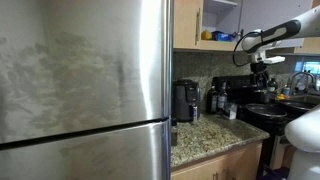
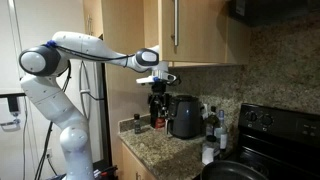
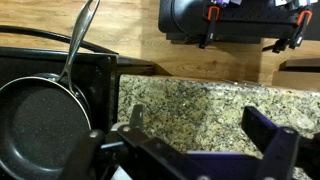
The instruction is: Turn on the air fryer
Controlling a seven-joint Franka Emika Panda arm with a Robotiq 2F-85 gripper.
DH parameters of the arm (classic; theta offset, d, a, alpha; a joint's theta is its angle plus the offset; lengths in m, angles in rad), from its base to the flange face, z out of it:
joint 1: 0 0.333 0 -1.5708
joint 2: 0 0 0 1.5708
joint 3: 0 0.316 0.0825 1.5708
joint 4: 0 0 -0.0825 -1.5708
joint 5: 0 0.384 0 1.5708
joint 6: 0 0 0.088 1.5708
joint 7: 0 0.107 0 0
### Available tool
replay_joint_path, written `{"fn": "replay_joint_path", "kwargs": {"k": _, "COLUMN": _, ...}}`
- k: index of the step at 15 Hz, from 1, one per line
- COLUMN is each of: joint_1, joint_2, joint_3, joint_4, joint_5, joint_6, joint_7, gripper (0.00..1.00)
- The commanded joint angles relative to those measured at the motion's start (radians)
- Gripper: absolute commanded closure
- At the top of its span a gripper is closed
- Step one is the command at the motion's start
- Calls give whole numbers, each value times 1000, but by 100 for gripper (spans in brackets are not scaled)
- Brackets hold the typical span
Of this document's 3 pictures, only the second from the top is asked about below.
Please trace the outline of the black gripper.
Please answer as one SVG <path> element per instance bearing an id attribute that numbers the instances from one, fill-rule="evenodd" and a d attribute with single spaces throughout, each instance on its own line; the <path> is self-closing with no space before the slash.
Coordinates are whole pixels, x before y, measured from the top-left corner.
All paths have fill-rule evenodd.
<path id="1" fill-rule="evenodd" d="M 166 84 L 164 82 L 155 82 L 152 85 L 152 92 L 154 94 L 164 94 L 166 92 Z"/>

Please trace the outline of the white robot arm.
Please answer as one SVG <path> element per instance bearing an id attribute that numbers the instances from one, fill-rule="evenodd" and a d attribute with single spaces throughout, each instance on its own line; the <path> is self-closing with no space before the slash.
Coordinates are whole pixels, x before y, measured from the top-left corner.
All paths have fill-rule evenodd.
<path id="1" fill-rule="evenodd" d="M 59 31 L 47 43 L 26 49 L 19 55 L 26 72 L 21 87 L 42 115 L 61 129 L 60 144 L 66 160 L 64 180 L 95 180 L 90 146 L 89 122 L 57 84 L 72 59 L 110 63 L 151 75 L 139 84 L 172 83 L 168 64 L 159 59 L 159 47 L 142 48 L 125 55 L 110 49 L 103 40 L 76 32 Z"/>

